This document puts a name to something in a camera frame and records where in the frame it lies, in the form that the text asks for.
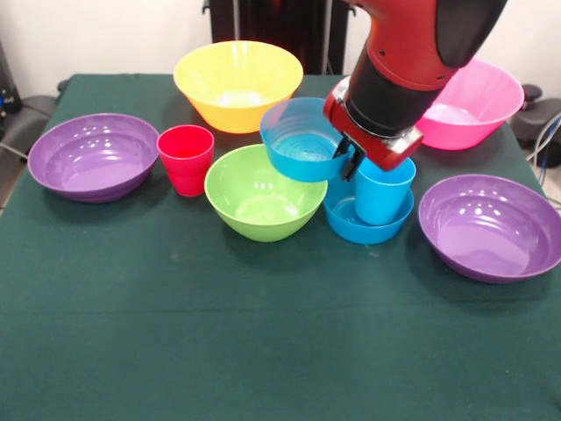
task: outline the table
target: table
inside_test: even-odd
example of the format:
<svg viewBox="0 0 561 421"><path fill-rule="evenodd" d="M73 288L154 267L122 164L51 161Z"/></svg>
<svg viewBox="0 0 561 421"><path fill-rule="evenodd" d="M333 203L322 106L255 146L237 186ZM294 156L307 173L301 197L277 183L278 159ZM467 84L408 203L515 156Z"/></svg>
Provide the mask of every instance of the table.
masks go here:
<svg viewBox="0 0 561 421"><path fill-rule="evenodd" d="M306 76L326 96L336 76ZM76 75L49 127L125 112L204 124L170 75ZM217 153L260 142L214 131ZM503 126L470 151L422 147L415 201L449 175L536 178ZM27 172L0 218L0 419L559 420L559 268L491 286L448 269L413 216L379 246L327 226L260 244L158 163L115 203Z"/></svg>

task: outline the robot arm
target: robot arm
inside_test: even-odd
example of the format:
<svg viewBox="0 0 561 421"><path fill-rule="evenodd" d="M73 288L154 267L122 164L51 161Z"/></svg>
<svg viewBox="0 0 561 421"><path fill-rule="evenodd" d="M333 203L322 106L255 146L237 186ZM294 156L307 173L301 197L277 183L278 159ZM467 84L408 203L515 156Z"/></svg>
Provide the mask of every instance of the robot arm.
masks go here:
<svg viewBox="0 0 561 421"><path fill-rule="evenodd" d="M420 144L415 123L477 53L507 0L347 0L372 26L357 66L328 96L324 114L357 154L385 170Z"/></svg>

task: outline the green bowl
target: green bowl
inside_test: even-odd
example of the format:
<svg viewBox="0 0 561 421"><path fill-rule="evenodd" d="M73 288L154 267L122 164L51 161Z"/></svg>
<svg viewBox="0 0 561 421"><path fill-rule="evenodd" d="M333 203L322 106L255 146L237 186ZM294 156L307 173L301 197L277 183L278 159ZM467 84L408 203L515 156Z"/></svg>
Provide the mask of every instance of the green bowl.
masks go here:
<svg viewBox="0 0 561 421"><path fill-rule="evenodd" d="M235 149L218 159L204 180L218 216L255 241L278 241L302 228L327 193L327 182L296 182L271 165L264 145Z"/></svg>

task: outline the bowl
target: bowl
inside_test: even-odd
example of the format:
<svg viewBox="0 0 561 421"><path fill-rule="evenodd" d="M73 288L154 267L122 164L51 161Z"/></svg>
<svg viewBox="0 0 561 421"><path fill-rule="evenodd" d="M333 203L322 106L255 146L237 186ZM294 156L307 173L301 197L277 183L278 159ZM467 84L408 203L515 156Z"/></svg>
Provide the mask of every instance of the bowl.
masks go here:
<svg viewBox="0 0 561 421"><path fill-rule="evenodd" d="M419 204L424 235L460 274L519 282L561 261L561 216L534 190L492 175L458 175L432 186Z"/></svg>
<svg viewBox="0 0 561 421"><path fill-rule="evenodd" d="M523 102L522 85L512 75L474 58L450 79L416 126L426 146L468 149L512 117Z"/></svg>
<svg viewBox="0 0 561 421"><path fill-rule="evenodd" d="M369 225L355 211L355 181L330 181L323 206L331 229L340 237L357 244L379 244L393 238L413 210L413 192L401 203L393 221L387 225Z"/></svg>
<svg viewBox="0 0 561 421"><path fill-rule="evenodd" d="M352 155L335 159L341 134L323 115L325 100L292 98L269 109L259 128L273 166L298 182L322 182L339 177Z"/></svg>
<svg viewBox="0 0 561 421"><path fill-rule="evenodd" d="M68 199L104 203L127 195L158 159L158 131L125 114L91 114L45 132L27 166L41 185Z"/></svg>
<svg viewBox="0 0 561 421"><path fill-rule="evenodd" d="M257 41L202 46L174 69L175 85L202 118L229 133L256 132L265 111L290 98L302 78L296 57Z"/></svg>
<svg viewBox="0 0 561 421"><path fill-rule="evenodd" d="M204 180L207 198L234 231L255 241L285 239L316 213L327 182L296 182L276 171L263 145L220 157Z"/></svg>

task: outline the cup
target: cup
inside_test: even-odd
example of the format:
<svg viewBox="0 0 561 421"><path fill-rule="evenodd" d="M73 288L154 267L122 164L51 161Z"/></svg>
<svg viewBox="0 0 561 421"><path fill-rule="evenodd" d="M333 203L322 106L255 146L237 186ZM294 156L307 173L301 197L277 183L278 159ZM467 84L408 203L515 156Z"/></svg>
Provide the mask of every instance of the cup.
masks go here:
<svg viewBox="0 0 561 421"><path fill-rule="evenodd" d="M356 211L359 218L370 225L390 224L415 174L415 163L410 158L391 171L384 171L364 159L356 174Z"/></svg>
<svg viewBox="0 0 561 421"><path fill-rule="evenodd" d="M167 177L180 196L204 193L204 177L214 157L214 136L199 125L178 125L158 138Z"/></svg>

